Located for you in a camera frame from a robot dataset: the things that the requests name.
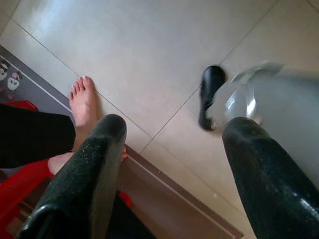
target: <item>gray mat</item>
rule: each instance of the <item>gray mat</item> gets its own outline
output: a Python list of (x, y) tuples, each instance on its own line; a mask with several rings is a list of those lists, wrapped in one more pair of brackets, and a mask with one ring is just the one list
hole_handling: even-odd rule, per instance
[(24, 100), (73, 120), (68, 99), (0, 45), (0, 102)]

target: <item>red object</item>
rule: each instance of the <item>red object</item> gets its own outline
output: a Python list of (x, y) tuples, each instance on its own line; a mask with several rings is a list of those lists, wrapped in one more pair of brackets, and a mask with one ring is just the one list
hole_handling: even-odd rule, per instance
[[(29, 101), (5, 103), (8, 106), (37, 111)], [(31, 163), (0, 184), (0, 239), (12, 239), (5, 230), (20, 210), (17, 205), (28, 196), (46, 177), (53, 175), (48, 169), (48, 160)]]
[(119, 197), (123, 200), (126, 206), (128, 206), (129, 208), (132, 207), (132, 200), (126, 193), (119, 192)]
[(30, 101), (12, 101), (4, 103), (7, 106), (18, 107), (30, 111), (38, 111), (38, 108), (32, 104)]

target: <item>black pants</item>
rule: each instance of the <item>black pants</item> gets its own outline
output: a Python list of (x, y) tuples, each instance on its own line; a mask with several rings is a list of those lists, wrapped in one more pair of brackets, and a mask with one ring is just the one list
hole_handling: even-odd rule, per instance
[[(69, 152), (75, 131), (68, 116), (33, 112), (0, 104), (0, 168), (14, 168)], [(107, 238), (155, 237), (116, 196)]]

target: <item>floor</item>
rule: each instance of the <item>floor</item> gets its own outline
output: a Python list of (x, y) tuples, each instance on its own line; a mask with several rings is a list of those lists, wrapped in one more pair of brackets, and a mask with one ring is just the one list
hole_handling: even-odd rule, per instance
[(91, 76), (130, 147), (254, 238), (220, 135), (197, 126), (200, 77), (264, 60), (318, 72), (318, 0), (0, 0), (0, 34), (65, 95)]

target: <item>black shoe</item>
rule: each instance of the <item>black shoe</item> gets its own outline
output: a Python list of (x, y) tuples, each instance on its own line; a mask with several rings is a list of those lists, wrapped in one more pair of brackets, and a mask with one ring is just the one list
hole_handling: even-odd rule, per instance
[(203, 73), (200, 87), (200, 112), (198, 124), (203, 130), (212, 131), (211, 119), (206, 118), (206, 111), (212, 105), (217, 90), (225, 83), (226, 74), (219, 66), (209, 66)]

